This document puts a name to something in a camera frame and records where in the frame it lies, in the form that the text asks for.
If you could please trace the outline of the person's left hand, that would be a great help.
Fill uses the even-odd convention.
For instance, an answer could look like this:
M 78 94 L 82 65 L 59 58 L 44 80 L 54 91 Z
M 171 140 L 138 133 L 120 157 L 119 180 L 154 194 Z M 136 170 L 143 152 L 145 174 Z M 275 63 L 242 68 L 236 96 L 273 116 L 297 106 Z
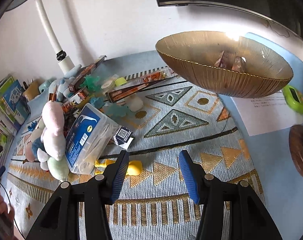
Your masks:
M 15 210 L 14 207 L 6 203 L 0 194 L 0 230 L 13 231 Z

